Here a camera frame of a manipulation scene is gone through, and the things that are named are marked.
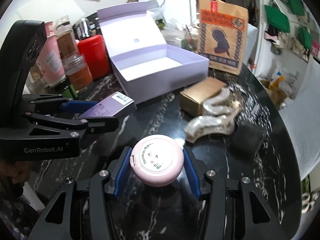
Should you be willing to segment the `person left hand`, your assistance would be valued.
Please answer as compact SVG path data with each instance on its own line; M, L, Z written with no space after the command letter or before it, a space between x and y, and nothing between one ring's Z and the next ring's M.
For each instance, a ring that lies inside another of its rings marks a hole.
M25 182L30 179L32 166L32 161L9 163L1 159L1 192L20 196Z

